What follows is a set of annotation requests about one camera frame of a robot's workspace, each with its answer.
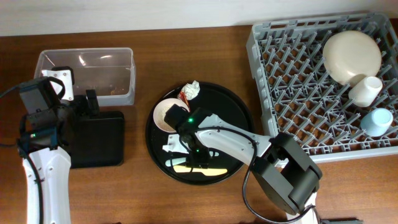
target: black tray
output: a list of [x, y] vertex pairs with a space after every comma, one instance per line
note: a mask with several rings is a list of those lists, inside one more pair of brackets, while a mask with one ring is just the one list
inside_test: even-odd
[[[167, 98], [176, 98], [182, 87], [183, 86], [180, 86], [163, 96], [155, 104], [149, 114], [146, 126], [146, 143], [149, 154], [156, 165], [166, 175], [175, 180], [193, 185], [206, 185], [221, 182], [235, 174], [242, 167], [243, 163], [216, 149], [211, 149], [211, 151], [216, 151], [220, 155], [210, 159], [209, 168], [227, 169], [228, 171], [226, 174], [208, 177], [200, 172], [176, 173], [171, 167], [167, 167], [165, 165], [166, 160], [172, 157], [174, 159], [179, 157], [188, 157], [188, 154], [174, 152], [173, 156], [171, 156], [170, 152], [165, 152], [162, 149], [162, 146], [167, 144], [169, 133], [160, 130], [156, 126], [153, 120], [153, 112], [156, 105], [162, 100]], [[253, 120], [246, 105], [232, 91], [229, 91], [222, 86], [201, 82], [199, 95], [189, 101], [189, 106], [192, 112], [198, 107], [201, 107], [217, 114], [222, 120], [229, 124], [235, 125], [246, 131], [254, 131]]]

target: wooden table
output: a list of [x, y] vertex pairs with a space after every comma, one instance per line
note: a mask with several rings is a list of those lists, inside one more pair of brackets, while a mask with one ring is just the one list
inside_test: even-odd
[[[102, 32], [0, 38], [0, 91], [33, 77], [46, 49], [130, 47], [137, 67], [134, 106], [126, 118], [125, 161], [117, 167], [73, 169], [69, 177], [73, 223], [251, 223], [242, 201], [246, 168], [209, 186], [191, 186], [167, 177], [151, 160], [145, 124], [154, 103], [188, 81], [213, 82], [235, 92], [251, 110], [262, 133], [261, 107], [251, 78], [246, 41], [250, 26], [205, 29]], [[0, 141], [13, 143], [25, 113], [16, 92], [0, 100]], [[323, 171], [317, 208], [322, 218], [366, 223], [398, 223], [398, 156], [320, 164]], [[15, 148], [0, 149], [0, 223], [26, 221], [26, 180]], [[284, 213], [250, 178], [248, 199], [264, 216]]]

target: crumpled paper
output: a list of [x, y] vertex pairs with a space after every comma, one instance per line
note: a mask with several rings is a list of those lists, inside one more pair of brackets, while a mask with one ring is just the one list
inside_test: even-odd
[[185, 93], [187, 100], [192, 100], [199, 94], [200, 87], [197, 81], [193, 81], [192, 84], [186, 84], [182, 87], [181, 92]]

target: dish rack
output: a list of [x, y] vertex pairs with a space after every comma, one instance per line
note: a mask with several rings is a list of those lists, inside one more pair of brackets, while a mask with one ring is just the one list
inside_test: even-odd
[[[346, 30], [369, 35], [382, 53], [377, 77], [383, 89], [368, 108], [356, 107], [348, 98], [351, 87], [335, 82], [323, 66], [326, 41]], [[266, 135], [294, 135], [315, 162], [398, 154], [398, 39], [386, 15], [262, 22], [253, 25], [246, 48]], [[386, 134], [370, 137], [359, 124], [376, 108], [390, 110], [394, 120]]]

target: white bowl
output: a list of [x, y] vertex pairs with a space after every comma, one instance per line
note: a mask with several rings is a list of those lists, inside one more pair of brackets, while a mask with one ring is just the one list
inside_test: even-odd
[[325, 68], [336, 82], [355, 86], [376, 76], [381, 66], [377, 43], [360, 31], [344, 31], [331, 37], [323, 48]]
[[156, 126], [162, 130], [165, 131], [167, 133], [176, 133], [176, 131], [174, 130], [174, 128], [170, 127], [170, 125], [168, 125], [165, 121], [164, 121], [164, 117], [166, 116], [166, 112], [173, 106], [173, 105], [177, 105], [177, 106], [182, 106], [185, 109], [187, 109], [187, 111], [189, 111], [188, 106], [179, 99], [176, 98], [169, 98], [166, 100], [162, 100], [160, 103], [158, 103], [154, 109], [154, 122], [156, 124]]

